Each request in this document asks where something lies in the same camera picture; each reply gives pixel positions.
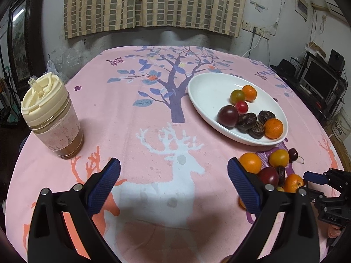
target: speaker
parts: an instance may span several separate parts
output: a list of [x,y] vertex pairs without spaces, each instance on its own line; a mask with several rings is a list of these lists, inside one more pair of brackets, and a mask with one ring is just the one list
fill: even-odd
[[339,75],[341,75],[344,69],[345,59],[341,54],[332,49],[328,64],[335,71],[339,72]]

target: human hand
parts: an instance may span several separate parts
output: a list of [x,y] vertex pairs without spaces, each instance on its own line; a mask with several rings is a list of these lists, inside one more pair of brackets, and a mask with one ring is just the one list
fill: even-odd
[[228,260],[230,259],[230,257],[232,257],[231,255],[225,257],[224,259],[222,259],[222,261],[220,263],[227,263]]
[[328,237],[337,238],[341,233],[340,227],[333,226],[332,224],[328,225]]

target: pink tablecloth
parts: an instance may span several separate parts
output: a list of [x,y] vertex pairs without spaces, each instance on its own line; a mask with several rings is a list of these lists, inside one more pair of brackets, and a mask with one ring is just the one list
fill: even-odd
[[[26,258],[29,223],[42,188],[66,191],[116,157],[121,176],[93,219],[123,262],[218,263],[232,254],[252,217],[238,206],[227,162],[262,148],[224,137],[198,115],[186,87],[204,72],[242,77],[278,102],[289,122],[281,145],[296,148],[305,159],[304,165],[293,163],[295,173],[342,169],[314,116],[261,62],[194,46],[106,50],[67,84],[85,134],[78,156],[62,160],[33,134],[20,154],[6,205],[7,236],[18,252]],[[279,216],[262,255],[269,253],[280,222]],[[325,225],[319,227],[323,256]],[[76,247],[83,252],[79,243]]]

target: curtain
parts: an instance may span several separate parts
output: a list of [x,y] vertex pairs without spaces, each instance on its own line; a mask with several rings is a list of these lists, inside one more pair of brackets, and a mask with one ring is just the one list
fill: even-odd
[[134,27],[206,29],[237,37],[245,0],[64,0],[66,38]]

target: bottle lid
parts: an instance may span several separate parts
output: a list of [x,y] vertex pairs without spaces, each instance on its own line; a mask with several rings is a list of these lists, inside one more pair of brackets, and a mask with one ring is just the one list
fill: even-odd
[[37,80],[30,78],[31,88],[21,102],[21,112],[26,123],[35,127],[50,119],[67,100],[68,91],[59,77],[52,72]]

